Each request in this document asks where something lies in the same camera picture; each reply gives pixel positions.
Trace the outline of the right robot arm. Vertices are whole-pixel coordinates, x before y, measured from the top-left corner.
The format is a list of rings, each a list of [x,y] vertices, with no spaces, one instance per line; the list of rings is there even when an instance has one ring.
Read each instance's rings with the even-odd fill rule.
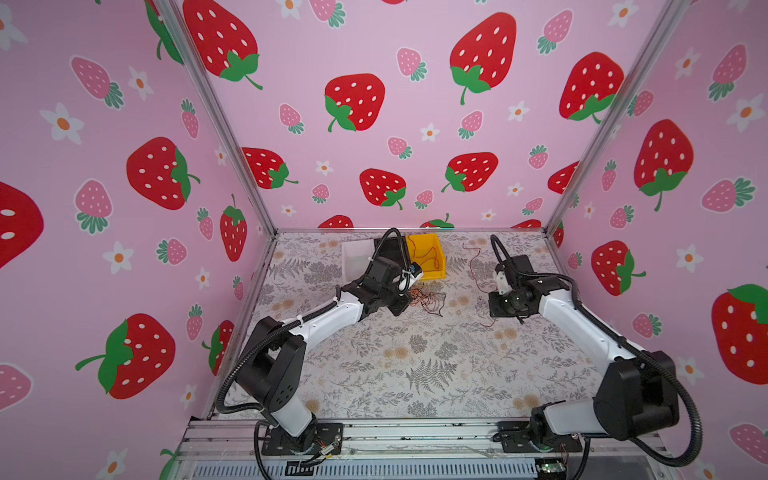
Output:
[[[628,441],[669,467],[692,464],[703,447],[703,423],[676,376],[674,361],[662,351],[642,349],[598,318],[583,303],[573,278],[535,271],[527,256],[511,255],[497,235],[491,235],[490,245],[497,260],[497,288],[488,295],[490,315],[519,322],[541,316],[566,333],[602,376],[592,398],[535,407],[526,427],[500,429],[494,441],[527,442],[549,451],[572,435],[586,444],[596,437],[611,438]],[[643,441],[645,434],[677,425],[682,411],[690,426],[682,454],[665,456]]]

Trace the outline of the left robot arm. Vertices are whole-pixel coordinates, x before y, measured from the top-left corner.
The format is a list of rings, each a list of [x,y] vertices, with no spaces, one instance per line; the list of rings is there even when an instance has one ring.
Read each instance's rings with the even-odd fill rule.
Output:
[[[297,397],[306,354],[381,309],[402,314],[412,301],[411,288],[422,277],[402,233],[388,229],[375,243],[363,274],[338,286],[325,304],[286,321],[270,316],[258,321],[219,387],[216,411],[255,410],[297,450],[309,449],[317,436],[317,418]]]

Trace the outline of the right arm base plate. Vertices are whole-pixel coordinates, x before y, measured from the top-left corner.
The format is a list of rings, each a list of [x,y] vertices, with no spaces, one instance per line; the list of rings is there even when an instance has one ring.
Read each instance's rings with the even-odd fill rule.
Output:
[[[581,441],[573,435],[554,435],[529,421],[500,421],[491,440],[505,453],[580,453]]]

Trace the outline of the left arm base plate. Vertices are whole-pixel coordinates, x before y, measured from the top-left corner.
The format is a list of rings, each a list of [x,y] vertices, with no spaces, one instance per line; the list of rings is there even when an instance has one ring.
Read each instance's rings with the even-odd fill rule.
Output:
[[[263,435],[260,453],[266,456],[318,455],[341,452],[344,424],[311,422],[298,437],[288,434],[282,427],[272,427]]]

